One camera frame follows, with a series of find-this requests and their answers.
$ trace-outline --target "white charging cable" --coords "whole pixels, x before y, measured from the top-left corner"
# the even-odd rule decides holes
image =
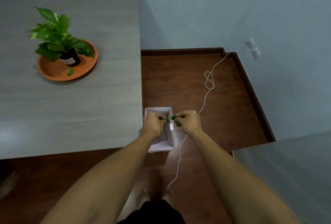
[[[205,78],[206,78],[205,87],[208,89],[208,92],[207,92],[206,95],[205,95],[204,105],[203,105],[202,108],[199,110],[198,114],[200,114],[200,112],[202,111],[202,109],[205,107],[205,104],[206,104],[206,98],[207,98],[208,93],[209,93],[211,90],[213,90],[213,89],[215,88],[214,77],[213,77],[213,75],[212,75],[213,70],[214,70],[214,68],[215,68],[218,64],[220,64],[220,63],[221,63],[221,62],[222,62],[222,61],[228,56],[228,54],[230,54],[230,52],[227,53],[226,56],[225,56],[224,58],[222,58],[221,61],[219,61],[217,64],[214,65],[214,67],[212,68],[212,71],[211,71],[211,72],[209,72],[209,71],[206,71],[206,72],[205,72]],[[211,84],[212,84],[212,87],[211,87],[211,88],[209,88],[209,87],[207,86],[207,82],[208,82],[208,81],[211,82]],[[169,187],[172,183],[174,183],[175,180],[177,179],[177,176],[178,176],[178,169],[179,169],[179,162],[180,162],[180,147],[182,147],[182,144],[184,143],[186,137],[187,137],[187,135],[185,136],[184,140],[181,142],[181,144],[180,144],[180,146],[179,146],[179,158],[178,158],[178,164],[177,164],[176,177],[175,177],[175,179],[174,179],[173,181],[171,181],[171,182],[169,183],[168,187]]]

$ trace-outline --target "wooden floor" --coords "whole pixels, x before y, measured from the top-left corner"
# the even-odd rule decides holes
[[[186,109],[199,111],[207,92],[204,72],[210,71],[219,60],[219,54],[142,57],[143,108],[171,107],[174,113]],[[225,59],[214,69],[213,76],[216,87],[209,93],[201,112],[204,131],[228,152],[266,143],[233,60]],[[160,191],[175,177],[178,146],[179,142],[169,154],[147,155],[131,199],[144,187],[152,197],[159,197]],[[2,161],[19,173],[20,180],[0,201],[0,222],[39,223],[80,176],[115,151]],[[182,146],[178,179],[171,189],[175,195],[174,207],[186,223],[230,223],[198,149],[189,138]]]

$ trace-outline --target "white box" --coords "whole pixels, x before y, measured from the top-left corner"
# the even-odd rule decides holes
[[[149,112],[158,112],[165,115],[169,123],[166,123],[161,135],[151,145],[148,152],[170,152],[173,150],[174,133],[173,133],[173,120],[171,119],[172,110],[170,107],[154,107],[145,108],[145,115]]]

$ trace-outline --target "potted plant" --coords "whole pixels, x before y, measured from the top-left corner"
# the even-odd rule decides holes
[[[68,76],[74,73],[72,67],[81,62],[77,54],[94,57],[90,47],[83,40],[68,33],[69,17],[65,14],[58,17],[56,13],[46,8],[34,8],[47,20],[44,23],[37,23],[37,26],[32,27],[30,31],[31,39],[44,41],[38,45],[36,54],[48,58],[51,62],[62,60],[71,67],[67,70]]]

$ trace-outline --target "pot label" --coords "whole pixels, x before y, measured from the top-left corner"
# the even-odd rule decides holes
[[[73,58],[69,58],[69,59],[61,59],[65,64],[74,64],[76,61]]]

